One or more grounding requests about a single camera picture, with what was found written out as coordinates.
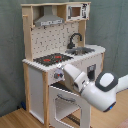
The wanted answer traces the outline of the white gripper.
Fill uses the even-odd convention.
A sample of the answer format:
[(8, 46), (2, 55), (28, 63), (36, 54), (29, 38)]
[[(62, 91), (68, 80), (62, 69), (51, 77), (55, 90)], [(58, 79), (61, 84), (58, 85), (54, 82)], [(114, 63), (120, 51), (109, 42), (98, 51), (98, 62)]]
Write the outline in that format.
[(57, 67), (63, 71), (65, 85), (71, 91), (81, 93), (84, 87), (89, 83), (87, 74), (75, 66), (71, 64), (58, 64)]

